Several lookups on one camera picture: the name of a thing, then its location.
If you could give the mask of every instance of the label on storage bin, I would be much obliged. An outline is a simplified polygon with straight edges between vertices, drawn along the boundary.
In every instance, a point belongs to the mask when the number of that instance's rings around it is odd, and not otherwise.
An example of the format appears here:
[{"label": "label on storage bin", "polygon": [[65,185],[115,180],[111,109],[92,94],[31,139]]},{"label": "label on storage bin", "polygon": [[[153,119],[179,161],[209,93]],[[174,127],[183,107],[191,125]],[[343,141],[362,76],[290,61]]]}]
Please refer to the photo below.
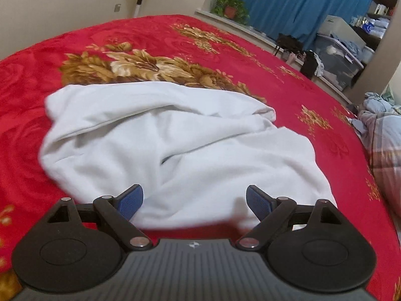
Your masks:
[{"label": "label on storage bin", "polygon": [[352,60],[348,55],[345,55],[345,58],[346,58],[349,62],[353,63],[353,60]]}]

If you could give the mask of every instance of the blue curtain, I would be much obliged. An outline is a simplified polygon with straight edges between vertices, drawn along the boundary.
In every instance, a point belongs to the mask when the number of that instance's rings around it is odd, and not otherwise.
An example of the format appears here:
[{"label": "blue curtain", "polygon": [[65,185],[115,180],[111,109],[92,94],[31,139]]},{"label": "blue curtain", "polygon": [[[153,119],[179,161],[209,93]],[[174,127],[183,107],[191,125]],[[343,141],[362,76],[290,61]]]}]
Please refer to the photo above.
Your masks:
[{"label": "blue curtain", "polygon": [[372,0],[243,0],[249,10],[249,25],[276,39],[292,35],[310,48],[327,15],[364,16]]}]

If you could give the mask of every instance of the silver screw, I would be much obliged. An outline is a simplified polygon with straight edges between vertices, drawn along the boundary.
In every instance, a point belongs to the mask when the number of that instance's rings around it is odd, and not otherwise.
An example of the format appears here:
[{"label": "silver screw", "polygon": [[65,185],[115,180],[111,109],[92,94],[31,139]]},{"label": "silver screw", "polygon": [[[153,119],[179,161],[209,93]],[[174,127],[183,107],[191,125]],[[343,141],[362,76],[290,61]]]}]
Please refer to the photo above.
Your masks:
[{"label": "silver screw", "polygon": [[136,236],[130,240],[131,246],[138,248],[146,247],[149,243],[149,239],[144,236]]},{"label": "silver screw", "polygon": [[254,238],[243,238],[239,241],[239,244],[244,248],[252,249],[259,245],[259,241]]}]

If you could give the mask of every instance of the floral bedspread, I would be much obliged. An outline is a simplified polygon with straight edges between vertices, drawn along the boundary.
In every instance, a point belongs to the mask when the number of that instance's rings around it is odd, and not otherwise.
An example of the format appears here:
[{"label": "floral bedspread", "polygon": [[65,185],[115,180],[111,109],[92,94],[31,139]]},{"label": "floral bedspread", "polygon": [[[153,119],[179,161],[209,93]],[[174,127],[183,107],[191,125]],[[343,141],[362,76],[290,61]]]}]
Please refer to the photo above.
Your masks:
[{"label": "floral bedspread", "polygon": [[[138,81],[236,91],[274,107],[277,126],[311,140],[339,209],[376,250],[368,291],[380,301],[401,297],[398,239],[364,148],[346,120],[352,115],[251,43],[191,17],[156,16],[66,33],[0,62],[0,301],[19,289],[10,270],[14,246],[64,195],[37,160],[51,126],[45,97],[68,84]],[[147,234],[154,239],[238,237],[225,224]]]}]

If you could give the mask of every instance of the terracotta flower pot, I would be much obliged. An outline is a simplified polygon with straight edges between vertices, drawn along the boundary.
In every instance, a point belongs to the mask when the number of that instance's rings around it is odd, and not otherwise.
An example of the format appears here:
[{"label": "terracotta flower pot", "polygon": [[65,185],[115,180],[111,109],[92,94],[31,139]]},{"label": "terracotta flower pot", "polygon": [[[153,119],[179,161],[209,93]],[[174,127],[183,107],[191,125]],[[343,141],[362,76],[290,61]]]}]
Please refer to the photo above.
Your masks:
[{"label": "terracotta flower pot", "polygon": [[224,9],[224,16],[227,17],[228,19],[234,19],[235,15],[237,13],[237,9],[230,7],[230,6],[226,6]]}]

